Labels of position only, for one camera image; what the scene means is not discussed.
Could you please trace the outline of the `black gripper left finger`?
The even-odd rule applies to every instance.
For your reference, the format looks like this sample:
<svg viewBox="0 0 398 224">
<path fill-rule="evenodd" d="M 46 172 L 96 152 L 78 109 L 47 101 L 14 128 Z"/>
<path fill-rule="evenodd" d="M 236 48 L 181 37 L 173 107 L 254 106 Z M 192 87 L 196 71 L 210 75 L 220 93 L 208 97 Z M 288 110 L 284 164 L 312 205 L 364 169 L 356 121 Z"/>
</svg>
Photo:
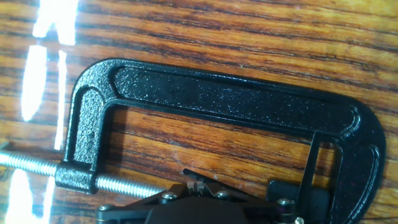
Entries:
<svg viewBox="0 0 398 224">
<path fill-rule="evenodd" d="M 192 196 L 197 189 L 196 182 L 174 184 L 171 188 L 163 190 L 153 196 L 137 202 L 117 207 L 112 204 L 101 205 L 96 209 L 96 221 L 100 224 L 114 223 L 145 223 L 150 212 L 158 205 L 176 201 Z"/>
</svg>

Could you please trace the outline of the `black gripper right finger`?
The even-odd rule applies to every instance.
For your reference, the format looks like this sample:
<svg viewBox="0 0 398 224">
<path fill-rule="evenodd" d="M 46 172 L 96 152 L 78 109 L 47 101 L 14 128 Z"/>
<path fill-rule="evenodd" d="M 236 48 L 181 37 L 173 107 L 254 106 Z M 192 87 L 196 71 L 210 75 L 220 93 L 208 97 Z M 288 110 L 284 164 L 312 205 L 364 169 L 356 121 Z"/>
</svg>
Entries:
<svg viewBox="0 0 398 224">
<path fill-rule="evenodd" d="M 197 182 L 196 195 L 236 205 L 250 222 L 294 223 L 296 220 L 295 201 L 287 198 L 261 199 L 221 182 Z"/>
</svg>

